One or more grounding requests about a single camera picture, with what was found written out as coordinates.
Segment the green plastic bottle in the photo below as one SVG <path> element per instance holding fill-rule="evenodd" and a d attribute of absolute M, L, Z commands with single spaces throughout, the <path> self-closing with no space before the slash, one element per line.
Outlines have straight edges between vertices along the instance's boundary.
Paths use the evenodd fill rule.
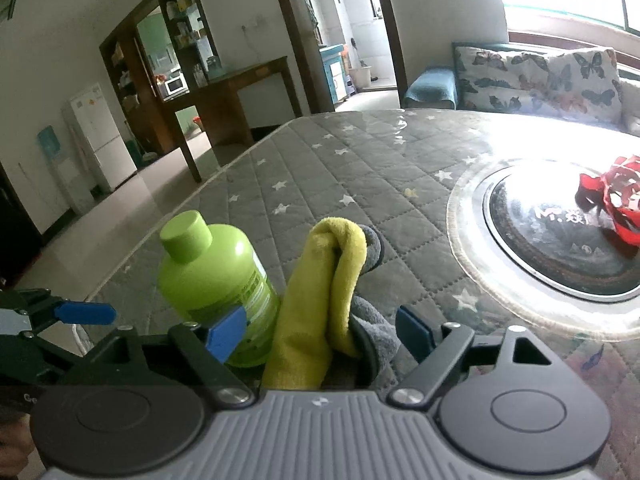
<path fill-rule="evenodd" d="M 168 304 L 206 328 L 242 309 L 242 324 L 232 322 L 209 338 L 224 344 L 216 358 L 234 367 L 265 364 L 280 301 L 248 237 L 187 210 L 160 229 L 160 241 L 165 257 L 157 285 Z"/>

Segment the yellow grey cleaning cloth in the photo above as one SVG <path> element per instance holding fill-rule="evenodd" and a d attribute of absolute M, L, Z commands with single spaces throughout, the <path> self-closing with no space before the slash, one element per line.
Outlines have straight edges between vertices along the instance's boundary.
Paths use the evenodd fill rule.
<path fill-rule="evenodd" d="M 400 339 L 356 292 L 359 279 L 383 259 L 383 237 L 372 226 L 332 217 L 310 230 L 282 299 L 265 389 L 367 389 L 388 382 Z"/>

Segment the round induction cooktop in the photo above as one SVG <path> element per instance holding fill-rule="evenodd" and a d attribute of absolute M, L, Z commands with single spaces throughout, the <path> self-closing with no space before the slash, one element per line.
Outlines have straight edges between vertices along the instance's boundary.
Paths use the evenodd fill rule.
<path fill-rule="evenodd" d="M 525 321 L 606 340 L 639 335 L 639 251 L 580 197 L 582 170 L 491 160 L 465 170 L 447 204 L 454 258 Z"/>

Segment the white water dispenser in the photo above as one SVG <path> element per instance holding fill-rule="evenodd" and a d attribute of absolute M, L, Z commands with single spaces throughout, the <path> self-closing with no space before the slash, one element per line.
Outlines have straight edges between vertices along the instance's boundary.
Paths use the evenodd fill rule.
<path fill-rule="evenodd" d="M 90 193 L 84 174 L 64 150 L 54 129 L 47 126 L 38 133 L 37 139 L 74 213 L 78 216 L 88 214 L 96 202 Z"/>

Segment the grey star quilted table cover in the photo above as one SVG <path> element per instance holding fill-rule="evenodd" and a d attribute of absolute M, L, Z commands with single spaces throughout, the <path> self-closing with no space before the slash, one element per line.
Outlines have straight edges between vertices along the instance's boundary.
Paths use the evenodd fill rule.
<path fill-rule="evenodd" d="M 520 155 L 568 155 L 612 130 L 562 120 L 472 112 L 375 110 L 295 119 L 218 171 L 173 214 L 196 209 L 207 223 L 240 228 L 277 292 L 284 292 L 310 229 L 342 217 L 378 229 L 385 256 L 358 292 L 393 321 L 404 304 L 428 322 L 469 321 L 498 333 L 517 320 L 470 278 L 449 248 L 446 209 L 468 168 Z M 178 321 L 156 287 L 163 259 L 151 231 L 89 298 L 105 300 L 120 324 L 156 334 Z M 612 437 L 598 461 L 605 479 L 639 479 L 639 339 L 596 341 L 559 328 L 535 328 L 587 379 L 613 417 Z"/>

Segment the red folding basket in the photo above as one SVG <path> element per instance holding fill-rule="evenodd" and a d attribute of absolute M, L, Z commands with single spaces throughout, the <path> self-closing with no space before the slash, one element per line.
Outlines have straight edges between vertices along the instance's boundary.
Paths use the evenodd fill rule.
<path fill-rule="evenodd" d="M 600 176 L 581 174 L 578 190 L 604 209 L 616 234 L 631 246 L 639 246 L 639 157 L 617 157 Z"/>

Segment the white refrigerator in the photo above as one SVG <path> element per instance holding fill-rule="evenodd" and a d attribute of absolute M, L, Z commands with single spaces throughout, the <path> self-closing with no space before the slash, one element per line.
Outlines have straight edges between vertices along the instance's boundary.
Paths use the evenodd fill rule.
<path fill-rule="evenodd" d="M 70 98 L 62 114 L 82 160 L 103 192 L 114 192 L 137 172 L 99 84 Z"/>

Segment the dark wooden table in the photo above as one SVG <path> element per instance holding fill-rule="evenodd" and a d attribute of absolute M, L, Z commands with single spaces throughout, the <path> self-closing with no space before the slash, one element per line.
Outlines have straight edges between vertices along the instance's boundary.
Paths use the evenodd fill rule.
<path fill-rule="evenodd" d="M 283 80 L 294 116 L 302 117 L 303 111 L 288 68 L 288 58 L 281 56 L 226 73 L 209 81 L 205 87 L 163 102 L 166 120 L 179 127 L 176 117 L 178 110 L 195 106 L 218 165 L 223 167 L 255 143 L 239 91 L 276 75 Z"/>

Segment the dark wooden shelf unit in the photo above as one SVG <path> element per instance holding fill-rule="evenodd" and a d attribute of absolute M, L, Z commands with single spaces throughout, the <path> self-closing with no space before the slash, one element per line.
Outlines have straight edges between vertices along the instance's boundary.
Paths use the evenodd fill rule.
<path fill-rule="evenodd" d="M 201 0 L 141 0 L 100 45 L 126 124 L 145 153 L 180 146 L 186 128 L 165 117 L 162 83 L 183 74 L 189 91 L 208 83 L 218 55 Z"/>

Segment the white microwave oven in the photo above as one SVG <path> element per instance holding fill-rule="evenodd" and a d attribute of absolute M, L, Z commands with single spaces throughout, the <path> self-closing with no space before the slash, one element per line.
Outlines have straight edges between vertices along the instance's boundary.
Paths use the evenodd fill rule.
<path fill-rule="evenodd" d="M 183 74 L 179 74 L 175 77 L 169 77 L 162 83 L 162 89 L 164 92 L 164 99 L 172 99 L 175 96 L 181 96 L 183 93 L 189 91 L 189 87 L 186 84 Z"/>

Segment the white bucket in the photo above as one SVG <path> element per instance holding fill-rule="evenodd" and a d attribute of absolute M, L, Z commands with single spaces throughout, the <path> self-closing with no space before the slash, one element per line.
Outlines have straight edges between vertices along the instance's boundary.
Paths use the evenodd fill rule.
<path fill-rule="evenodd" d="M 370 66 L 353 67 L 349 70 L 349 76 L 358 92 L 366 90 L 371 85 L 372 76 Z"/>

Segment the blue white cabinet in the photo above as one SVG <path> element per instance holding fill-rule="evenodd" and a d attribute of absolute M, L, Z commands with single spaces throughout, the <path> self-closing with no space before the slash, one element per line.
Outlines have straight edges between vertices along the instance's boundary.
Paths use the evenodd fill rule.
<path fill-rule="evenodd" d="M 334 46 L 321 48 L 319 52 L 332 103 L 341 103 L 348 97 L 342 57 L 343 46 L 334 44 Z"/>

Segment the butterfly pattern cushion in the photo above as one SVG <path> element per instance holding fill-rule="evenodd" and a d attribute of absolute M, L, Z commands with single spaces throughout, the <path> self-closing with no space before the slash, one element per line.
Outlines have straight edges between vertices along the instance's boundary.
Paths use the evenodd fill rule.
<path fill-rule="evenodd" d="M 616 126 L 623 97 L 611 48 L 536 52 L 455 46 L 459 105 L 478 112 Z"/>

